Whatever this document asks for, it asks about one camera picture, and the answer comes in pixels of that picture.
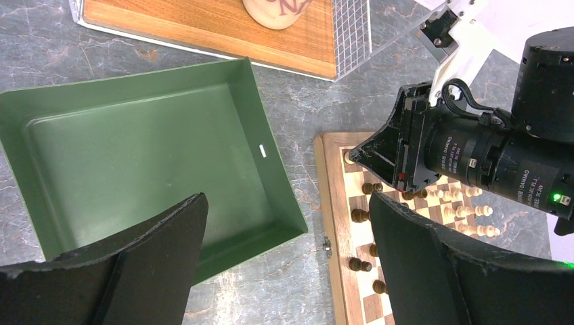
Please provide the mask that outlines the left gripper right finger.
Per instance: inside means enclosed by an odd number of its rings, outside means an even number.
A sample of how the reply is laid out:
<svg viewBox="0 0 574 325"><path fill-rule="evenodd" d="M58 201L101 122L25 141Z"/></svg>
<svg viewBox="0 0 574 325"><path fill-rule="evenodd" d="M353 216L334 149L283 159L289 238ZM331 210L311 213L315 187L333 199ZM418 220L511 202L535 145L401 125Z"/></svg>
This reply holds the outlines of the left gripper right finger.
<svg viewBox="0 0 574 325"><path fill-rule="evenodd" d="M397 324L572 324L573 265L499 248L376 193L372 231Z"/></svg>

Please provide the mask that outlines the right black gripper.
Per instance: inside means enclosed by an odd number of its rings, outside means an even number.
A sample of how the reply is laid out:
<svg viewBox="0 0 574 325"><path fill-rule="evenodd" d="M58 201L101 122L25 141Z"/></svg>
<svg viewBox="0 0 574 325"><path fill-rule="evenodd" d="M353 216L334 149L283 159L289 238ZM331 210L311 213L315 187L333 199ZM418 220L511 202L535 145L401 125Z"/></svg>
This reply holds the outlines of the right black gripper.
<svg viewBox="0 0 574 325"><path fill-rule="evenodd" d="M573 146L506 126L490 113L431 106L428 82L399 89L387 122L351 161L401 192L447 176L564 220L573 218Z"/></svg>

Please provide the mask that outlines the wooden chess board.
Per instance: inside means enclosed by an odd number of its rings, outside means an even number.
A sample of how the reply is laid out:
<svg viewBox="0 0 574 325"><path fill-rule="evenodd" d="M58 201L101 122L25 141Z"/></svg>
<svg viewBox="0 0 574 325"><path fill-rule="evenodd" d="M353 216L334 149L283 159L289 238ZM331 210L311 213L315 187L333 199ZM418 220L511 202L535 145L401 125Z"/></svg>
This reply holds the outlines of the wooden chess board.
<svg viewBox="0 0 574 325"><path fill-rule="evenodd" d="M349 151L370 135L325 132L313 140L337 324L395 322L389 296L372 288L384 274L378 257L371 255L371 223L351 218L352 211L369 209L370 196L363 193L363 184L379 181L348 158Z"/></svg>

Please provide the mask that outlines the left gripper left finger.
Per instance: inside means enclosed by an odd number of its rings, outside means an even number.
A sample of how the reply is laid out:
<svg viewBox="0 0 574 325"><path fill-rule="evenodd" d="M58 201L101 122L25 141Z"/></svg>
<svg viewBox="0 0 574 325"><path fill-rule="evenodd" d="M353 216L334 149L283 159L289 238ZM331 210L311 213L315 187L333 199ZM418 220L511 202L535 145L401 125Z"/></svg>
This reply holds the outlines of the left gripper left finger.
<svg viewBox="0 0 574 325"><path fill-rule="evenodd" d="M207 215L194 194L52 260L4 265L1 323L182 323Z"/></svg>

